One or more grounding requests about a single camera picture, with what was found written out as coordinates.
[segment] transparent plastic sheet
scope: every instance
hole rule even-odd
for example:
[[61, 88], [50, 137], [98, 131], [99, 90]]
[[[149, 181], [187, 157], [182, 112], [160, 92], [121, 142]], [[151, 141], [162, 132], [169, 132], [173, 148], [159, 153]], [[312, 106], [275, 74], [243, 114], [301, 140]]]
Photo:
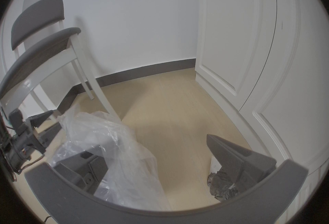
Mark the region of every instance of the transparent plastic sheet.
[[158, 179], [157, 161], [136, 141], [134, 131], [118, 116], [101, 111], [88, 114], [71, 107], [58, 118], [66, 140], [48, 161], [60, 160], [100, 146], [108, 171], [94, 196], [105, 201], [141, 210], [171, 211]]

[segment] wire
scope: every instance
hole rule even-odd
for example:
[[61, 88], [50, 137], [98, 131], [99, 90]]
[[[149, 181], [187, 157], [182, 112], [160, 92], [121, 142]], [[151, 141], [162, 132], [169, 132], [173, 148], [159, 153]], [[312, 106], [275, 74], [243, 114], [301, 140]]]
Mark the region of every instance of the wire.
[[46, 223], [46, 221], [47, 221], [48, 218], [51, 218], [51, 216], [48, 216], [48, 217], [44, 220], [44, 223]]
[[42, 158], [44, 158], [44, 154], [42, 156], [40, 156], [37, 160], [33, 161], [32, 163], [29, 163], [25, 166], [23, 166], [20, 170], [19, 170], [19, 173], [21, 173], [24, 169], [26, 169], [27, 167], [35, 164], [36, 162], [40, 161]]

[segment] chair backrest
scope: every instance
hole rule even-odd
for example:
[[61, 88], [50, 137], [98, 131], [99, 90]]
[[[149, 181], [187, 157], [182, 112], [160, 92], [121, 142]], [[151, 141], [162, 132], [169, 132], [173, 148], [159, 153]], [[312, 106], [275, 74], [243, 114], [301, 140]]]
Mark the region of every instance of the chair backrest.
[[11, 28], [11, 48], [46, 26], [64, 20], [63, 0], [40, 0], [25, 9]]

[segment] chair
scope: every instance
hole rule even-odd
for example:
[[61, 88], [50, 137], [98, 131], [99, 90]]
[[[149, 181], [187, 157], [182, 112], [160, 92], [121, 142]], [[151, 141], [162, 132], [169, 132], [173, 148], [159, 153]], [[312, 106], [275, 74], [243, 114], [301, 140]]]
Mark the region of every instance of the chair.
[[[72, 63], [90, 99], [94, 97], [83, 75], [106, 111], [115, 113], [88, 67], [78, 38], [81, 30], [75, 27], [64, 29], [63, 20], [63, 0], [40, 0], [24, 10], [14, 22], [11, 29], [11, 47], [15, 52], [16, 61], [0, 83], [0, 102], [7, 116], [19, 107], [28, 94], [32, 95], [43, 111], [47, 111], [33, 89], [68, 63]], [[57, 22], [60, 31], [37, 42], [19, 56], [19, 44], [32, 34]]]

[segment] beige floor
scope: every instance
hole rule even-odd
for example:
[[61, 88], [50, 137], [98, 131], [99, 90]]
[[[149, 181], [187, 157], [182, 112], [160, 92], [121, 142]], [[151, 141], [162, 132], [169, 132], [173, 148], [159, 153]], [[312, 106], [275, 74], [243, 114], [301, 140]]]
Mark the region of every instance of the beige floor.
[[[218, 135], [246, 148], [249, 145], [195, 82], [194, 69], [157, 74], [102, 89], [123, 123], [135, 130], [138, 142], [157, 158], [159, 179], [173, 210], [217, 203], [207, 186], [211, 152], [206, 135]], [[81, 111], [105, 111], [98, 99], [91, 101], [86, 93], [78, 95], [75, 103], [80, 104]], [[50, 149], [58, 143], [59, 140], [52, 143]], [[27, 184], [19, 186], [18, 182], [22, 196], [27, 196]]]

